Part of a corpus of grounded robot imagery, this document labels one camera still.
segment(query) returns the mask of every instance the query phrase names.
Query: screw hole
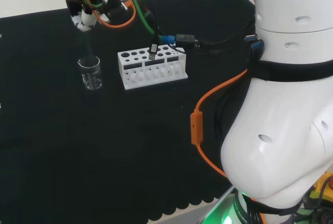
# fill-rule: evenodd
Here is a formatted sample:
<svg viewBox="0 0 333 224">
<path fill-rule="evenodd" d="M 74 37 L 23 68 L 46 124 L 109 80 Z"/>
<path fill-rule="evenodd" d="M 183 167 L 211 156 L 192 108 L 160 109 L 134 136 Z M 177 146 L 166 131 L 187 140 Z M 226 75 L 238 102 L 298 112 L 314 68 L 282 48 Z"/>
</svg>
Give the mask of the screw hole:
<svg viewBox="0 0 333 224">
<path fill-rule="evenodd" d="M 127 58 L 130 54 L 128 52 L 124 52 L 123 54 L 121 54 L 121 57 L 123 58 Z"/>
<path fill-rule="evenodd" d="M 271 143 L 273 142 L 273 140 L 272 140 L 269 136 L 266 136 L 266 135 L 258 135 L 258 137 L 259 137 L 264 143 L 271 144 Z"/>
<path fill-rule="evenodd" d="M 328 130 L 328 124 L 326 124 L 326 122 L 322 121 L 322 126 L 325 130 Z"/>
</svg>

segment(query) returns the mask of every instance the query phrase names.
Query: blue connector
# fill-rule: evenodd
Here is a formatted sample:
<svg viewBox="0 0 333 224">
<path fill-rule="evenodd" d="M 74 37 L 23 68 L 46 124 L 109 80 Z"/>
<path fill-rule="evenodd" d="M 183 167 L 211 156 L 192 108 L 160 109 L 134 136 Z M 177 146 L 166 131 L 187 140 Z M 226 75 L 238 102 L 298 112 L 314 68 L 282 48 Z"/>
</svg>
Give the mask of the blue connector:
<svg viewBox="0 0 333 224">
<path fill-rule="evenodd" d="M 245 41 L 256 41 L 258 39 L 258 35 L 252 34 L 245 36 Z"/>
<path fill-rule="evenodd" d="M 162 36 L 162 41 L 166 44 L 173 45 L 176 42 L 176 38 L 175 38 L 175 36 L 172 36 L 172 35 L 164 35 L 164 36 Z"/>
<path fill-rule="evenodd" d="M 252 49 L 257 49 L 257 48 L 263 48 L 264 47 L 264 42 L 262 39 L 260 39 L 258 42 L 255 42 L 251 45 Z"/>
</svg>

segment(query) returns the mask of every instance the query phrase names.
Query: hole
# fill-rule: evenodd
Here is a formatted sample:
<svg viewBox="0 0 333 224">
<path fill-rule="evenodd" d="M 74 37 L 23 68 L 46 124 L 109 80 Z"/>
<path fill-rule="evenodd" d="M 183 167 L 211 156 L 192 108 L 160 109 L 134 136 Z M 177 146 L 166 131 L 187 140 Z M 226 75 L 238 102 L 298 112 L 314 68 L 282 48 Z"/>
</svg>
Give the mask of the hole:
<svg viewBox="0 0 333 224">
<path fill-rule="evenodd" d="M 263 19 L 262 15 L 261 14 L 257 14 L 257 19 L 258 20 L 262 20 Z"/>
<path fill-rule="evenodd" d="M 178 61 L 179 57 L 170 57 L 167 59 L 167 62 Z"/>
<path fill-rule="evenodd" d="M 271 144 L 271 143 L 273 142 L 273 140 L 272 140 L 269 136 L 266 136 L 266 135 L 258 135 L 258 137 L 259 137 L 264 143 Z"/>
<path fill-rule="evenodd" d="M 124 65 L 124 70 L 142 67 L 142 63 Z"/>
<path fill-rule="evenodd" d="M 326 122 L 322 121 L 322 126 L 325 130 L 328 130 L 328 124 L 326 124 Z"/>
<path fill-rule="evenodd" d="M 288 49 L 297 49 L 299 47 L 299 44 L 296 42 L 288 42 L 285 43 L 285 47 Z"/>
<path fill-rule="evenodd" d="M 153 64 L 162 64 L 164 63 L 164 59 L 156 59 L 151 61 L 146 61 L 145 66 L 153 65 Z"/>
<path fill-rule="evenodd" d="M 309 24 L 311 18 L 309 16 L 300 16 L 295 19 L 296 23 L 298 24 Z"/>
<path fill-rule="evenodd" d="M 124 52 L 123 54 L 121 54 L 121 57 L 123 58 L 127 58 L 130 54 L 128 52 Z"/>
</svg>

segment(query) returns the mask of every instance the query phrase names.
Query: glass beaker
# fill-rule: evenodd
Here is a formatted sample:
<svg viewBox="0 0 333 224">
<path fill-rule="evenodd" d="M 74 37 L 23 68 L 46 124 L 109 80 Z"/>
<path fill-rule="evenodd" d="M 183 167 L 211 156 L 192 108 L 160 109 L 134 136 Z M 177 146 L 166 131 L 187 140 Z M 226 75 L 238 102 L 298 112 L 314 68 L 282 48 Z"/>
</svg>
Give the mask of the glass beaker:
<svg viewBox="0 0 333 224">
<path fill-rule="evenodd" d="M 102 87 L 102 73 L 100 70 L 100 59 L 96 56 L 85 57 L 78 60 L 82 79 L 85 87 L 96 90 Z"/>
</svg>

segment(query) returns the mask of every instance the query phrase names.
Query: green light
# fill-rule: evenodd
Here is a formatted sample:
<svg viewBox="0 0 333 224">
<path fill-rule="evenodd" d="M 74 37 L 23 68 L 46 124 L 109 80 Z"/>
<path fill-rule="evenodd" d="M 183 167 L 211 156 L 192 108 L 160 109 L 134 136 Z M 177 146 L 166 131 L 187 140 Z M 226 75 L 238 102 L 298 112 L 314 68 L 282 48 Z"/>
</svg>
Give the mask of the green light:
<svg viewBox="0 0 333 224">
<path fill-rule="evenodd" d="M 227 216 L 223 221 L 222 224 L 233 224 L 233 221 L 231 220 L 230 216 Z"/>
</svg>

